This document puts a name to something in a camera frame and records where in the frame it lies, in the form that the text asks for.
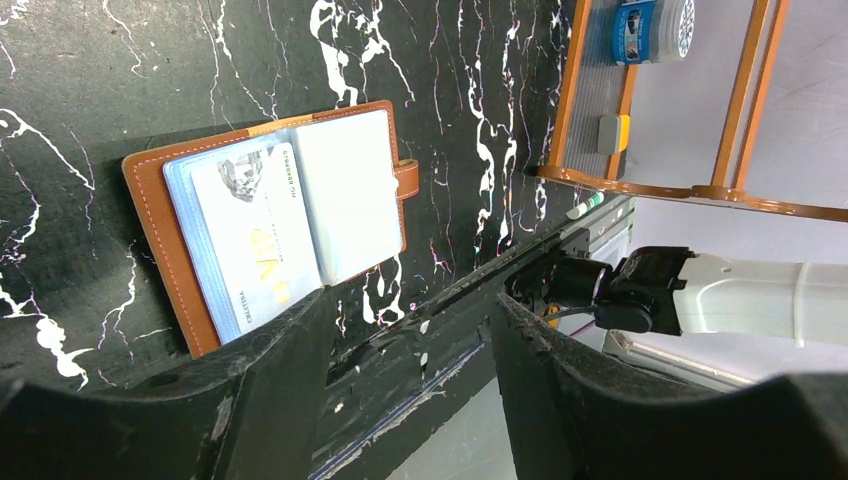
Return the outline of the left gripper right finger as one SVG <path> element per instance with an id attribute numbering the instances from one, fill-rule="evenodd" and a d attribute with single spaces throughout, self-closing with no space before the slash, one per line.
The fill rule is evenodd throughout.
<path id="1" fill-rule="evenodd" d="M 847 378 L 779 376 L 718 393 L 552 329 L 507 295 L 493 353 L 521 479 L 843 479 Z"/>

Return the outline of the white silver VIP card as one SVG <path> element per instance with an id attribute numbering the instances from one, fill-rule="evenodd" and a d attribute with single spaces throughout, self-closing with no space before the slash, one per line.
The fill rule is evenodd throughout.
<path id="1" fill-rule="evenodd" d="M 295 152 L 288 142 L 195 163 L 187 179 L 214 253 L 223 342 L 280 315 L 322 285 Z"/>

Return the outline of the brown leather card holder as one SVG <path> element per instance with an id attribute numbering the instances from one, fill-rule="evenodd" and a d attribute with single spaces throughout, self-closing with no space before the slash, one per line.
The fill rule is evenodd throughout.
<path id="1" fill-rule="evenodd" d="M 136 152 L 121 169 L 193 358 L 398 256 L 419 190 L 388 100 Z"/>

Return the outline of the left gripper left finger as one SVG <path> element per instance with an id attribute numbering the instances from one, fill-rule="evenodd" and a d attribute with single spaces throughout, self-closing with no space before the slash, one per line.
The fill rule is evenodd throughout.
<path id="1" fill-rule="evenodd" d="M 130 389 L 1 384 L 5 479 L 304 479 L 337 302 L 319 289 L 276 319 Z"/>

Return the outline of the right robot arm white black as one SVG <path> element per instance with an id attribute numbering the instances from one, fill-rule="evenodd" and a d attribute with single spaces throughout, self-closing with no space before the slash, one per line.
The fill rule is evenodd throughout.
<path id="1" fill-rule="evenodd" d="M 617 265 L 558 250 L 506 282 L 515 300 L 590 314 L 598 327 L 669 336 L 756 334 L 844 345 L 844 265 L 739 260 L 647 246 Z"/>

